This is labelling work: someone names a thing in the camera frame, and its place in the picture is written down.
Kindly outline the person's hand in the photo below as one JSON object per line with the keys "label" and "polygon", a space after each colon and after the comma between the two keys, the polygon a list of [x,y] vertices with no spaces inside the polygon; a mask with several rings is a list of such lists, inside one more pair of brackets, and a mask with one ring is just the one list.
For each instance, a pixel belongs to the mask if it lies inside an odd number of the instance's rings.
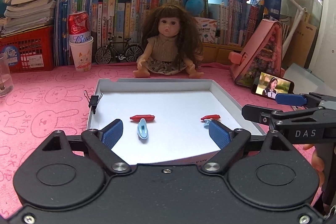
{"label": "person's hand", "polygon": [[319,186],[323,186],[325,182],[325,175],[324,175],[324,169],[325,164],[323,160],[318,156],[317,149],[315,148],[312,157],[311,157],[311,165],[315,169],[316,173],[319,176]]}

